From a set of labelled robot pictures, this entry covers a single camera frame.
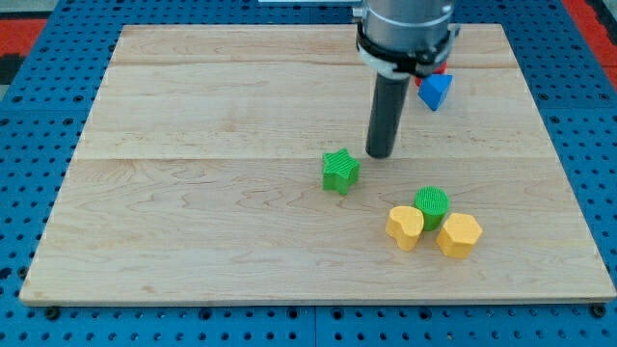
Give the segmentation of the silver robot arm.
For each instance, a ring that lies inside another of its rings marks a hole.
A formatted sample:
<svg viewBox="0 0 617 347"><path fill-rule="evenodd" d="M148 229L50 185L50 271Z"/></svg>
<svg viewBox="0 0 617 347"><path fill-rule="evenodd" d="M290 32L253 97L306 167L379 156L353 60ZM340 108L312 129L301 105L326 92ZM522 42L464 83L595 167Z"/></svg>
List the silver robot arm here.
<svg viewBox="0 0 617 347"><path fill-rule="evenodd" d="M354 10L362 34L388 51L415 52L445 40L453 0L363 0Z"/></svg>

